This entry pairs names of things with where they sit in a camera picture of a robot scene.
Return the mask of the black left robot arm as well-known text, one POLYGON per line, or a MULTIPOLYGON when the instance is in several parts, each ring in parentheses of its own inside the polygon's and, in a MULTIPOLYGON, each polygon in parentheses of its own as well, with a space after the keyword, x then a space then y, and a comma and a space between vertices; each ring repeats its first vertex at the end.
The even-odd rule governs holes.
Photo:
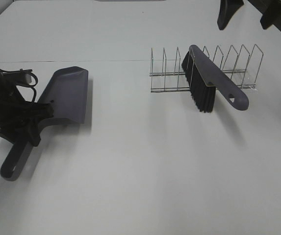
POLYGON ((53 108, 35 101, 38 77, 28 70, 0 69, 0 137, 14 143, 23 137, 33 146, 40 143, 40 121, 53 116, 53 108))

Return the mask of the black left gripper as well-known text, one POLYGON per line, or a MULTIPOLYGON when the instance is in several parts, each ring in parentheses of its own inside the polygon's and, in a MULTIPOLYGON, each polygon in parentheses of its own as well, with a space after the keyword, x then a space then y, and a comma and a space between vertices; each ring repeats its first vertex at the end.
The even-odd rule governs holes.
POLYGON ((44 105, 36 105, 37 83, 32 70, 0 70, 0 137, 14 143, 19 130, 25 127, 28 141, 34 147, 39 145, 38 125, 31 119, 40 115, 44 108, 44 105))

